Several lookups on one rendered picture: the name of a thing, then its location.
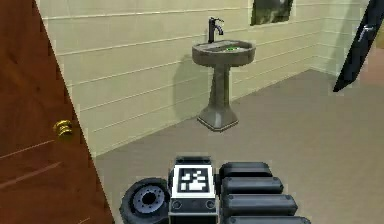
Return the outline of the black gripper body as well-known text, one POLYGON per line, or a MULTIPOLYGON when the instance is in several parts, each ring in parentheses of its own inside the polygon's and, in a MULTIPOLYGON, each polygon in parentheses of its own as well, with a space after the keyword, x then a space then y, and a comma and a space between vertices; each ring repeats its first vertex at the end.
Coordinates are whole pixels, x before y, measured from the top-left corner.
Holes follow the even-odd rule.
POLYGON ((170 194, 162 178, 134 183, 122 197, 119 208, 124 224, 168 224, 170 194))

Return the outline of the brass round door knob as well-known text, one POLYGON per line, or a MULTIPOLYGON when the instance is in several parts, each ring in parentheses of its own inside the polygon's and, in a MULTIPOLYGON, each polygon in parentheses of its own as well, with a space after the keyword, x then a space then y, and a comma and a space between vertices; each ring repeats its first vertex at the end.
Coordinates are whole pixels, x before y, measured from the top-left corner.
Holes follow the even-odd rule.
POLYGON ((60 120, 53 126, 53 130, 59 138, 66 138, 73 135, 72 123, 70 120, 60 120))

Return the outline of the brown wooden room door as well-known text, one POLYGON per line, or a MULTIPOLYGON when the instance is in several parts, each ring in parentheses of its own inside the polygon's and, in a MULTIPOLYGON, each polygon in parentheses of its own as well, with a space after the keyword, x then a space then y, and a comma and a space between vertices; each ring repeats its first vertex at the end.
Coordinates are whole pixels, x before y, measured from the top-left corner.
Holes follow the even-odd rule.
POLYGON ((0 224, 115 224, 36 0, 0 0, 0 224))

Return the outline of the black sink faucet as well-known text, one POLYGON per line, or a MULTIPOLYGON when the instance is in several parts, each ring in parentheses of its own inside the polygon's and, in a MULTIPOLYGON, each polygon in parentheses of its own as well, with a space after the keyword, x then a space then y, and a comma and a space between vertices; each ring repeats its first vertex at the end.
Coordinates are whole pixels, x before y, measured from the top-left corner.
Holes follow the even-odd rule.
POLYGON ((215 31, 218 31, 219 35, 224 34, 222 27, 216 24, 217 21, 222 22, 222 19, 210 17, 208 20, 208 42, 209 43, 214 42, 215 31))

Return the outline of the grey pedestal sink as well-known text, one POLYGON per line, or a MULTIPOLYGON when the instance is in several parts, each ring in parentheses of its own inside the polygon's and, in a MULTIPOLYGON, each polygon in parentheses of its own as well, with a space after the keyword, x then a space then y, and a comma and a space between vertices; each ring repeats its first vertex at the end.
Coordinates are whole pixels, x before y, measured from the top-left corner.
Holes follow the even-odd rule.
POLYGON ((255 53, 254 44, 240 40, 221 40, 192 47, 193 62, 213 69, 208 105, 197 117, 197 120, 208 129, 222 132, 238 123, 238 118, 230 106, 230 69, 252 63, 255 53), (228 47, 239 49, 226 51, 228 47))

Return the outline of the dark framed wall picture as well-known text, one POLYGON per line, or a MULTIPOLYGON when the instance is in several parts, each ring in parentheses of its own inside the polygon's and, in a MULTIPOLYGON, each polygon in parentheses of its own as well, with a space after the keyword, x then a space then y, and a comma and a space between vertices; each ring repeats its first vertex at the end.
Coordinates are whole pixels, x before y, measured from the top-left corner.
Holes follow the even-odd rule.
POLYGON ((250 25, 288 21, 294 0, 253 0, 250 25))

